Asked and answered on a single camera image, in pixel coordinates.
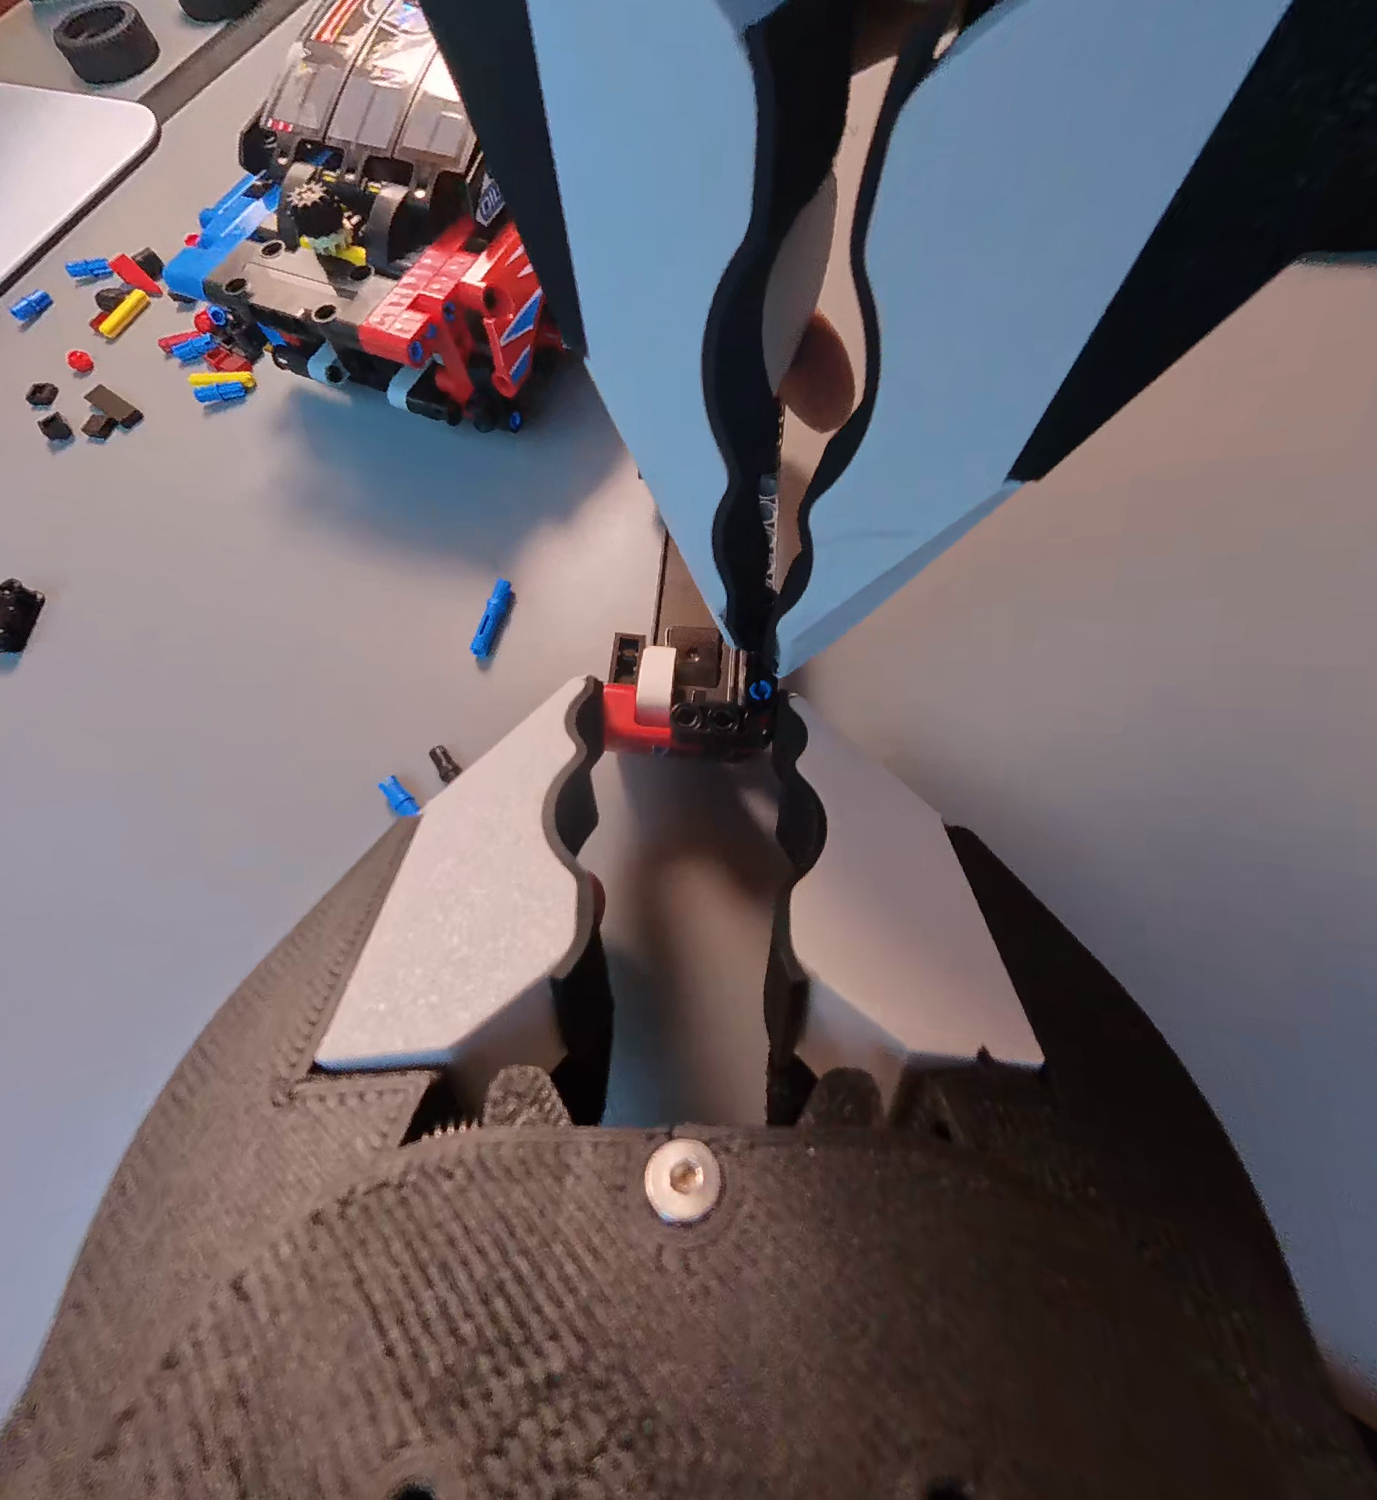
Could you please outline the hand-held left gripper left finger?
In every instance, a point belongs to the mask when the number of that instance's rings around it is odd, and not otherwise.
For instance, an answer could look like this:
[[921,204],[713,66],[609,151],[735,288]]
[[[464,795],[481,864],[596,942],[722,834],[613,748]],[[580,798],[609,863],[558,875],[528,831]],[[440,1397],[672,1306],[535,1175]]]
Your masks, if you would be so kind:
[[438,1069],[479,1104],[530,1065],[604,1116],[612,992],[580,861],[604,685],[577,675],[431,798],[316,1050],[325,1072]]

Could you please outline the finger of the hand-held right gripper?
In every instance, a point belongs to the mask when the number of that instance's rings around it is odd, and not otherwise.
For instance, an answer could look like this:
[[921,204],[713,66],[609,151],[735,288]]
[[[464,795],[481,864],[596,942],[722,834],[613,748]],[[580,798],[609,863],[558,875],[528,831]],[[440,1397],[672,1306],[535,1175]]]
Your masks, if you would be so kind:
[[766,653],[779,418],[747,31],[776,3],[530,3],[587,363],[732,642]]
[[812,504],[782,671],[1020,488],[1025,444],[1286,7],[1004,3],[905,102],[867,226],[873,409]]

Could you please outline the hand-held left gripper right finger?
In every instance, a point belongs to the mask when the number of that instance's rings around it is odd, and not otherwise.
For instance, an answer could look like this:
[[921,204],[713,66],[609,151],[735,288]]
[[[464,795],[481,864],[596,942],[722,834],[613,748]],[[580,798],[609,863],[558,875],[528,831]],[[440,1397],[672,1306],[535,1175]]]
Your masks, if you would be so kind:
[[932,1072],[1037,1074],[1043,1047],[941,814],[798,693],[772,767],[790,874],[765,984],[768,1120],[796,1121],[840,1069],[869,1077],[884,1116]]

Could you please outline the black lego chassis frame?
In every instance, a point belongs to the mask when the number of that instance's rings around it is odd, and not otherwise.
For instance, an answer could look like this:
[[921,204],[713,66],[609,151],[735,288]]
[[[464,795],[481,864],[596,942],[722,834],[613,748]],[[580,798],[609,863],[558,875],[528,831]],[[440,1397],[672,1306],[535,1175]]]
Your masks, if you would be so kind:
[[738,760],[774,738],[779,682],[722,634],[670,535],[648,631],[620,631],[604,682],[604,740],[615,753]]

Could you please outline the red blue lego car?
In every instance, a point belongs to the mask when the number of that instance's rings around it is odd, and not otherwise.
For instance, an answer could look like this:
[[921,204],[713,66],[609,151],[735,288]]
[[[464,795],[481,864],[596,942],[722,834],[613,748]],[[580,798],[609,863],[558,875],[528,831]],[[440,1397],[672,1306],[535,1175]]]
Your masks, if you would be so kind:
[[167,289],[219,341],[418,415],[517,431],[565,337],[416,3],[322,3]]

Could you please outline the pile of small lego pieces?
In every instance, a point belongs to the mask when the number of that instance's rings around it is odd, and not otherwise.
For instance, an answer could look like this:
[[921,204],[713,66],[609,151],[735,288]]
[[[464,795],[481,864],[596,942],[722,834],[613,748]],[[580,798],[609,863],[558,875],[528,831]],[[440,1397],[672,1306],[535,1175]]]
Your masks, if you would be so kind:
[[67,318],[67,340],[23,390],[51,452],[103,445],[161,409],[237,409],[257,392],[260,329],[172,289],[155,258],[70,261],[65,270],[87,302]]

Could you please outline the person's right hand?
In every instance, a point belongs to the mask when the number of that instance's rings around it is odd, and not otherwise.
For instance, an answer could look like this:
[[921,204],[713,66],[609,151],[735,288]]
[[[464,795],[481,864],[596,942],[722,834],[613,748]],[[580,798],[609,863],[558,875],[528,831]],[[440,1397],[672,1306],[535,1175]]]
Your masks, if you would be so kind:
[[813,310],[777,385],[777,400],[806,426],[829,434],[854,414],[858,390],[847,343],[824,310]]

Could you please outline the white book stand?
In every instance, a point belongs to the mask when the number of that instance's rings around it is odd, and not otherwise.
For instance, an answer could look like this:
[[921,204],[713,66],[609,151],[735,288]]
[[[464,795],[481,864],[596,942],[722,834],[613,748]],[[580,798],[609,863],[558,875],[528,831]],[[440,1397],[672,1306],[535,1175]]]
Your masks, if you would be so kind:
[[0,291],[158,140],[142,102],[0,83]]

